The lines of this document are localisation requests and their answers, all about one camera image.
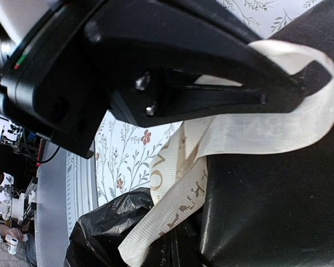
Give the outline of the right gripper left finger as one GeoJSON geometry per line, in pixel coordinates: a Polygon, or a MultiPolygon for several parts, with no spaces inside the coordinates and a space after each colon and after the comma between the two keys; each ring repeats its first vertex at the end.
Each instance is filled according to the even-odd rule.
{"type": "Polygon", "coordinates": [[[155,240],[149,247],[142,267],[167,267],[171,260],[171,233],[155,240]]]}

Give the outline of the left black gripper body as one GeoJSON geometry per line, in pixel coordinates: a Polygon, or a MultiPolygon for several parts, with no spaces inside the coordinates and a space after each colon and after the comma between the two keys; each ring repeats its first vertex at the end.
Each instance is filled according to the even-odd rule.
{"type": "Polygon", "coordinates": [[[139,15],[138,1],[26,1],[38,16],[0,72],[0,113],[85,158],[107,110],[139,124],[133,75],[112,48],[139,15]]]}

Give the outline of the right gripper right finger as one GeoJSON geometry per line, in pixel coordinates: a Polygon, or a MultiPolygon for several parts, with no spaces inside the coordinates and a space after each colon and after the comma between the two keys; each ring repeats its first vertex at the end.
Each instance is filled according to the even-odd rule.
{"type": "Polygon", "coordinates": [[[171,232],[171,266],[202,266],[199,252],[199,228],[185,220],[171,232]]]}

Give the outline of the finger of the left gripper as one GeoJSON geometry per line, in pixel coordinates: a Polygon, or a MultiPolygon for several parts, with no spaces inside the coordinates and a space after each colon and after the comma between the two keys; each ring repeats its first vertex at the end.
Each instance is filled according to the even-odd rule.
{"type": "Polygon", "coordinates": [[[218,114],[290,113],[331,80],[315,60],[287,70],[215,1],[93,1],[84,25],[96,90],[87,125],[110,110],[140,127],[218,114]]]}

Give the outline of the black wrapping paper sheet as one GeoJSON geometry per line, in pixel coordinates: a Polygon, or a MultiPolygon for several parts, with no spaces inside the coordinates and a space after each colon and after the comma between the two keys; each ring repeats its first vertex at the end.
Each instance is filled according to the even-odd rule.
{"type": "Polygon", "coordinates": [[[142,266],[150,245],[185,220],[202,266],[334,266],[334,1],[273,36],[288,65],[331,74],[287,116],[184,122],[150,163],[150,189],[81,216],[65,266],[142,266]]]}

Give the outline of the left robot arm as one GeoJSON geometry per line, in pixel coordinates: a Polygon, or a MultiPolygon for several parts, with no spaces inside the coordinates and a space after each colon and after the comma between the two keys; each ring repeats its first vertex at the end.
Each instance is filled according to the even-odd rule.
{"type": "Polygon", "coordinates": [[[0,113],[84,158],[106,111],[140,127],[286,114],[329,80],[291,72],[216,1],[0,1],[0,113]]]}

